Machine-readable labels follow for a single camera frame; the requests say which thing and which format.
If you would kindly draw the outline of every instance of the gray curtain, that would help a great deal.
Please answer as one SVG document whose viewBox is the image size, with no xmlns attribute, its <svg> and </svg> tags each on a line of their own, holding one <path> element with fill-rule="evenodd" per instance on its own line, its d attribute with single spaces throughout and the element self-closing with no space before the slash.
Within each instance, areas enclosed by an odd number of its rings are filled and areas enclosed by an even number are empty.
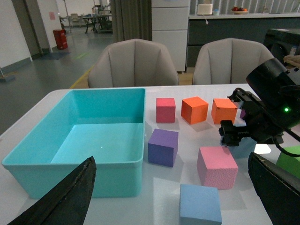
<svg viewBox="0 0 300 225">
<path fill-rule="evenodd" d="M 111 0 L 114 42 L 152 40 L 151 0 Z"/>
</svg>

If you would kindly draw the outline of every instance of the white appliance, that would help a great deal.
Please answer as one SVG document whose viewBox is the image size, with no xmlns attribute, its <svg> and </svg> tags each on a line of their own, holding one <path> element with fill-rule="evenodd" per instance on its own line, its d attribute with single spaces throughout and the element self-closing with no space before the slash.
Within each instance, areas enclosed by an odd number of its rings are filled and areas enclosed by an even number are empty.
<svg viewBox="0 0 300 225">
<path fill-rule="evenodd" d="M 211 15 L 212 14 L 212 4 L 199 4 L 197 14 L 198 15 Z"/>
<path fill-rule="evenodd" d="M 185 71 L 190 0 L 152 0 L 152 41 L 164 44 L 177 71 Z"/>
</svg>

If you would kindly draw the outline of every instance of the chair backrest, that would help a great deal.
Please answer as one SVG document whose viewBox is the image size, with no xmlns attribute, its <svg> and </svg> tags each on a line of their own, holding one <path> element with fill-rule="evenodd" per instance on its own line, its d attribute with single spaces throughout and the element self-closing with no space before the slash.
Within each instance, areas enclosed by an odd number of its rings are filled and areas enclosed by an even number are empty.
<svg viewBox="0 0 300 225">
<path fill-rule="evenodd" d="M 199 52 L 193 84 L 246 83 L 257 66 L 274 58 L 263 44 L 227 38 L 205 44 Z"/>
<path fill-rule="evenodd" d="M 107 46 L 89 73 L 90 88 L 178 85 L 167 48 L 131 39 Z"/>
<path fill-rule="evenodd" d="M 72 21 L 78 21 L 79 20 L 79 17 L 78 17 L 77 13 L 71 13 L 70 17 L 71 17 Z"/>
</svg>

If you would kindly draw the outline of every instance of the padded chair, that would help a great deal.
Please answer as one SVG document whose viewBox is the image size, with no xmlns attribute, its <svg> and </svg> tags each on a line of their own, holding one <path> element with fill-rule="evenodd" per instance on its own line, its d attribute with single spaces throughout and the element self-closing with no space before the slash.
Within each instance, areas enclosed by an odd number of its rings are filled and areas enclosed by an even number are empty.
<svg viewBox="0 0 300 225">
<path fill-rule="evenodd" d="M 72 27 L 74 26 L 74 23 L 78 23 L 79 26 L 81 27 L 81 18 L 78 16 L 77 13 L 71 13 L 70 20 L 72 23 Z"/>
<path fill-rule="evenodd" d="M 263 44 L 227 38 L 200 49 L 193 84 L 246 83 L 246 77 L 269 59 L 272 53 Z"/>
<path fill-rule="evenodd" d="M 90 88 L 178 85 L 167 48 L 141 39 L 107 46 L 88 76 Z"/>
</svg>

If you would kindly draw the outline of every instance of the robotic arm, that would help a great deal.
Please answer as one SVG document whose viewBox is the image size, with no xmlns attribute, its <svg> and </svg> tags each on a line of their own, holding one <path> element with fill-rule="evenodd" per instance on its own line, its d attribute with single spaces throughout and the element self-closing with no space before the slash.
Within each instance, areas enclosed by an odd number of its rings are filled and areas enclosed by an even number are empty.
<svg viewBox="0 0 300 225">
<path fill-rule="evenodd" d="M 300 70 L 286 70 L 277 59 L 271 59 L 253 70 L 246 81 L 260 99 L 241 88 L 234 90 L 228 98 L 242 110 L 246 126 L 221 121 L 221 143 L 238 146 L 243 137 L 251 137 L 257 143 L 275 144 L 290 156 L 300 156 L 279 146 L 283 143 L 283 131 L 300 141 L 290 130 L 300 123 Z"/>
</svg>

